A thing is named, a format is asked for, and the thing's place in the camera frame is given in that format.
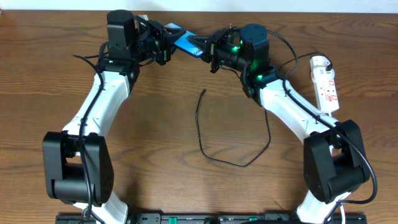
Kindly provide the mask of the blue Galaxy smartphone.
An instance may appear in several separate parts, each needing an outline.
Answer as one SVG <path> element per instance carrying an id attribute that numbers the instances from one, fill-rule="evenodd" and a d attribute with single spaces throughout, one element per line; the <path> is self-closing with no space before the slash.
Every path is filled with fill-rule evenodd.
<path id="1" fill-rule="evenodd" d="M 182 28 L 174 23 L 169 23 L 167 25 L 165 25 L 164 27 L 172 27 L 172 28 Z M 172 55 L 176 49 L 179 49 L 183 52 L 185 52 L 186 54 L 189 54 L 192 57 L 195 58 L 200 58 L 203 55 L 203 51 L 196 48 L 194 45 L 192 45 L 187 37 L 189 35 L 195 35 L 194 33 L 186 30 L 185 35 L 183 35 L 181 38 L 179 38 L 178 40 L 168 40 L 166 41 L 167 44 L 167 50 L 169 50 L 170 54 Z"/>

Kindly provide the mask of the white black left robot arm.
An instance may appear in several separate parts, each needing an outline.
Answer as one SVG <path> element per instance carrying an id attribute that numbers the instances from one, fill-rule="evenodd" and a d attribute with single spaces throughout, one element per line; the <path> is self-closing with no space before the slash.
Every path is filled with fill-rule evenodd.
<path id="1" fill-rule="evenodd" d="M 141 67 L 166 64 L 181 27 L 115 10 L 106 16 L 108 39 L 85 57 L 93 85 L 73 119 L 42 141 L 45 186 L 50 198 L 82 210 L 84 223 L 126 223 L 129 208 L 113 191 L 114 169 L 106 145 L 116 113 L 129 97 Z"/>

